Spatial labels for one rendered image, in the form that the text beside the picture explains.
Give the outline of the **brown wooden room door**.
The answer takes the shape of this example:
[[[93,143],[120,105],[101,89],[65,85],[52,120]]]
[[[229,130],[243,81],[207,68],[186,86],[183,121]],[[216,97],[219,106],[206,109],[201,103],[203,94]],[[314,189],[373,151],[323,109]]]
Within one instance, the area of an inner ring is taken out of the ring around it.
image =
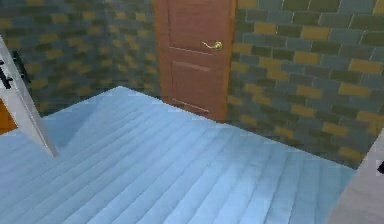
[[[237,0],[152,0],[164,102],[224,121]],[[220,51],[202,42],[223,44]]]

